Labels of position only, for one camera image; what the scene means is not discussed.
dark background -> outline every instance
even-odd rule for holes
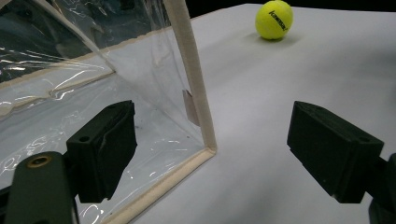
[[[391,11],[395,12],[396,7],[392,0],[285,0],[292,7],[316,7],[343,10],[362,11]],[[208,12],[212,12],[224,7],[233,7],[245,3],[264,4],[266,0],[186,0],[191,17],[197,17]]]

white tabletop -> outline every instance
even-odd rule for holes
[[[323,106],[396,152],[396,13],[294,7],[278,42],[259,5],[193,20],[219,154],[133,223],[369,223],[330,197],[286,144],[293,102]]]

yellow tennis ball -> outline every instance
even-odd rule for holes
[[[281,0],[265,3],[256,15],[256,30],[264,39],[283,37],[293,24],[293,11]]]

transparent plastic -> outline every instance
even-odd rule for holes
[[[81,223],[101,222],[204,148],[186,114],[189,87],[162,1],[0,7],[0,188],[20,161],[65,153],[73,133],[124,100],[134,102],[138,147],[111,200],[78,202]]]

clear plastic film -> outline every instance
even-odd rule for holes
[[[20,161],[66,152],[107,105],[132,100],[138,147],[110,201],[78,202],[100,223],[204,148],[160,0],[0,1],[0,189]]]

